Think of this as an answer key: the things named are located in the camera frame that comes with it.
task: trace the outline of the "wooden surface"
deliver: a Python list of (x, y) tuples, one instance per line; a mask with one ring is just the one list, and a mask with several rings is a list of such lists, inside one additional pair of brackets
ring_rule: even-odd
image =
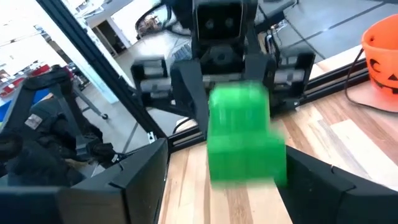
[[(358, 48), (314, 66), (312, 77), (351, 63)], [(349, 89), (351, 97), (378, 105), (368, 83)], [(188, 128), (186, 123), (180, 129)], [(349, 103), (340, 92), (274, 121), (286, 144), (366, 179), (398, 190), (396, 116)], [(292, 223), (272, 186), (212, 189), (206, 144), (172, 154), (159, 223)]]

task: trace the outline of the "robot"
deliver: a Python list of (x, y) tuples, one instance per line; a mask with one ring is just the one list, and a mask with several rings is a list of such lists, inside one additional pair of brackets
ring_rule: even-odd
[[(63, 9), (53, 1), (39, 2), (43, 6), (51, 5), (60, 11)], [(0, 203), (3, 203), (0, 215), (4, 223), (157, 223), (170, 153), (203, 141), (208, 130), (211, 130), (207, 126), (209, 120), (208, 96), (205, 86), (202, 85), (203, 77), (206, 74), (223, 75), (228, 73), (230, 75), (231, 72), (236, 72), (238, 77), (233, 80), (234, 82), (246, 80), (262, 83), (269, 90), (271, 114), (272, 111), (274, 113), (277, 111), (280, 103), (289, 105), (291, 102), (291, 105), (296, 105), (294, 102), (297, 101), (289, 101), (289, 99), (295, 99), (302, 95), (306, 85), (305, 72), (307, 69), (297, 65), (293, 71), (290, 67), (288, 69), (290, 72), (287, 73), (285, 67), (275, 61), (273, 55), (264, 55), (259, 49), (253, 48), (250, 44), (252, 41), (248, 41), (249, 44), (245, 47), (243, 36), (249, 36), (250, 24), (252, 24), (257, 7), (256, 1), (173, 1), (168, 2), (168, 5), (174, 11), (180, 10), (181, 12), (182, 9), (192, 9), (192, 13), (188, 10), (183, 15), (176, 13), (176, 16), (182, 24), (192, 27), (193, 36), (193, 59), (175, 62), (172, 65), (170, 69), (171, 87), (160, 85), (161, 83), (157, 82), (156, 91), (146, 90), (145, 84), (151, 87), (150, 90), (153, 90), (154, 85), (145, 82), (148, 80), (148, 76), (145, 74), (144, 66), (148, 63), (153, 66), (156, 64), (154, 61), (160, 68), (165, 64), (163, 60), (154, 60), (153, 58), (141, 60), (141, 64), (133, 66), (134, 75), (140, 77), (136, 78), (136, 82), (139, 82), (136, 90), (129, 89), (121, 79), (114, 78), (112, 80), (105, 75), (102, 77), (104, 81), (109, 81), (110, 85), (119, 84), (113, 88), (115, 95), (121, 99), (121, 102), (137, 120), (145, 121), (142, 122), (142, 127), (146, 131), (152, 132), (151, 143), (136, 150), (134, 154), (116, 158), (114, 165), (104, 172), (70, 188), (41, 187), (0, 190)], [(214, 11), (219, 12), (220, 9), (223, 9), (222, 11), (226, 14), (216, 15), (214, 13)], [(63, 14), (63, 16), (73, 18), (72, 15)], [(207, 21), (212, 18), (214, 26), (226, 26), (227, 28), (232, 27), (232, 29), (223, 32), (223, 35), (217, 35), (216, 31), (209, 32), (209, 27), (214, 26), (208, 25)], [(230, 22), (224, 23), (229, 18), (232, 18), (232, 26), (227, 25), (231, 24)], [(77, 22), (71, 23), (71, 25), (65, 23), (62, 29), (69, 26), (76, 28), (78, 24)], [(84, 30), (76, 28), (74, 33), (83, 37)], [(95, 55), (100, 55), (99, 51), (93, 52), (96, 53)], [(309, 58), (311, 61), (312, 57), (313, 53), (305, 58)], [(237, 62), (238, 58), (242, 60), (241, 63), (227, 68), (227, 62)], [(58, 82), (64, 80), (61, 74), (58, 75), (56, 76), (57, 80), (51, 80), (52, 84), (58, 85)], [(169, 77), (167, 73), (160, 72), (156, 78), (163, 80)], [(282, 80), (281, 83), (289, 85), (280, 86), (279, 80)], [(60, 88), (54, 88), (53, 91), (60, 93)], [(169, 102), (169, 97), (176, 101), (175, 105), (166, 104)], [(197, 121), (198, 127), (167, 138), (161, 130), (156, 128), (143, 110), (147, 106), (147, 102), (157, 103), (159, 108), (164, 107), (165, 110), (191, 116)], [(73, 103), (70, 101), (68, 103), (70, 103), (70, 109), (67, 109), (65, 101), (62, 105), (66, 111), (73, 111)], [(18, 128), (23, 124), (24, 119), (12, 118), (11, 115), (12, 112), (9, 115), (9, 124), (5, 124), (4, 127)], [(72, 113), (70, 117), (71, 119), (78, 118), (79, 115)], [(78, 125), (75, 127), (77, 132), (84, 130)], [(199, 132), (202, 132), (202, 135), (190, 139), (189, 142), (178, 142), (178, 140)], [(88, 141), (88, 136), (86, 134), (86, 138), (82, 138), (85, 140), (84, 144), (79, 144), (80, 147), (77, 147), (77, 155), (80, 159), (92, 157), (101, 152), (100, 149), (106, 148), (97, 144), (95, 139)], [(0, 140), (2, 143), (0, 149), (2, 149), (1, 152), (4, 152), (2, 158), (19, 155), (23, 139), (17, 133), (7, 132), (7, 129), (3, 128)], [(283, 184), (282, 181), (277, 187), (293, 223), (398, 222), (398, 214), (395, 212), (398, 202), (397, 192), (333, 167), (288, 146), (285, 147), (285, 162), (286, 183)]]

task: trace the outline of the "table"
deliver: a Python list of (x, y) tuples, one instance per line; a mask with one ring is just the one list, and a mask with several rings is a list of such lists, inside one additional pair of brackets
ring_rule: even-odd
[[(351, 63), (358, 47), (319, 62), (311, 77)], [(354, 86), (350, 95), (367, 96), (369, 83)], [(187, 122), (179, 130), (195, 125)], [(303, 105), (273, 121), (286, 144), (358, 176), (398, 190), (398, 120), (395, 116), (357, 107), (342, 92)], [(212, 189), (206, 143), (173, 153), (165, 184), (161, 224), (292, 223), (274, 185)]]

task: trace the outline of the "green cube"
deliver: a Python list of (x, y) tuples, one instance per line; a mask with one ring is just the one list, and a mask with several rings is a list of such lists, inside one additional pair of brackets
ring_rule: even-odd
[(207, 137), (212, 183), (286, 183), (285, 142), (269, 129), (267, 92), (258, 83), (216, 87)]

